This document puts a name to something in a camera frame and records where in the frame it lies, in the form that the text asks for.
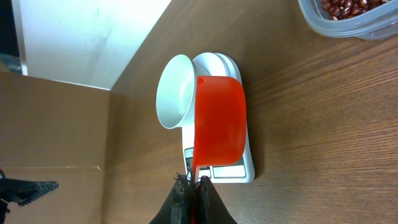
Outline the red measuring scoop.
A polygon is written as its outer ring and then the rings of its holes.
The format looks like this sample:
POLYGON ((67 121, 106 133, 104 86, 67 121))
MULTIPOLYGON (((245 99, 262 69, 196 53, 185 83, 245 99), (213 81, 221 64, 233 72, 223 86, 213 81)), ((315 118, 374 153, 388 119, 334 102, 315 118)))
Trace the red measuring scoop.
POLYGON ((240 82, 231 77, 199 76, 191 183, 198 182, 201 167, 238 162, 245 143, 246 99, 240 82))

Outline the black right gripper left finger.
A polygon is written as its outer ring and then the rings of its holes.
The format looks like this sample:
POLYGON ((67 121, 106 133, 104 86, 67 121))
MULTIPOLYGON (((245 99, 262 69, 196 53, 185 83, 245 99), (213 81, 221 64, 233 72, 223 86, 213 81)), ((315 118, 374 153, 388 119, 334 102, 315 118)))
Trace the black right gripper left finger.
POLYGON ((176 173, 172 186, 159 212, 150 224, 189 224, 192 217, 194 191, 186 175, 176 173))

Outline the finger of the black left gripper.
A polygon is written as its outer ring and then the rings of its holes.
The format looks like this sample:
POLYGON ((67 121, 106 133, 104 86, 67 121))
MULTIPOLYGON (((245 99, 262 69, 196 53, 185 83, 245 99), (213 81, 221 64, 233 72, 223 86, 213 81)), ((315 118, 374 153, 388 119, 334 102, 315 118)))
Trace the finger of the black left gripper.
POLYGON ((7 178, 1 170, 1 199, 23 207, 59 188, 56 181, 28 181, 7 178))

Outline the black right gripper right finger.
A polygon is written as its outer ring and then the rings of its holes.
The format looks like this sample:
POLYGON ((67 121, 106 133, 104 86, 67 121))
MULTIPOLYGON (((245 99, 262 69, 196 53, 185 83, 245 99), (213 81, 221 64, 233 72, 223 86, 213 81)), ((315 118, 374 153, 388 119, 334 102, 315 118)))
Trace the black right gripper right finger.
POLYGON ((207 176, 203 176, 196 185, 194 223, 237 224, 207 176))

